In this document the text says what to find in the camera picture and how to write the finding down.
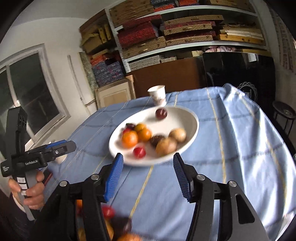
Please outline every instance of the metal screw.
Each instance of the metal screw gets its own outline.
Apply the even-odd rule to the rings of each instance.
[[[197,178],[198,180],[203,181],[203,180],[205,179],[205,176],[202,175],[202,174],[198,174],[198,175],[196,176],[196,178]]]
[[[65,187],[65,186],[67,186],[67,181],[61,181],[60,183],[59,183],[59,185],[61,186],[61,187]]]
[[[229,185],[233,188],[235,188],[237,186],[237,183],[235,181],[230,181]]]
[[[98,174],[91,175],[91,179],[94,181],[98,180],[99,178],[100,178],[100,176]]]

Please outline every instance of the wooden cabinet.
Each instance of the wooden cabinet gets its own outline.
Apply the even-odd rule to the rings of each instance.
[[[98,108],[135,99],[132,76],[96,89]]]
[[[201,58],[186,58],[147,66],[131,72],[136,97],[148,96],[147,90],[165,85],[167,93],[206,87]]]

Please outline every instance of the potato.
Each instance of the potato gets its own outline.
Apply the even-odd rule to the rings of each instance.
[[[183,128],[173,129],[168,136],[182,143],[186,140],[186,131]]]
[[[159,156],[168,155],[176,150],[177,142],[171,137],[160,140],[155,149],[157,155]]]

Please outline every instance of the window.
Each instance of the window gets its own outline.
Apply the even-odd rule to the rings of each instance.
[[[0,152],[4,157],[8,109],[21,106],[28,114],[29,147],[69,116],[56,91],[44,45],[16,53],[0,63],[0,103]]]

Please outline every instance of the blue gripper pad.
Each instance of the blue gripper pad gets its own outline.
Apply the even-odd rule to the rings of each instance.
[[[104,194],[104,198],[106,202],[108,202],[115,193],[115,189],[117,187],[122,169],[123,169],[123,155],[120,153],[117,153],[116,157],[114,158],[114,161],[112,162],[110,174],[106,180],[106,189]]]

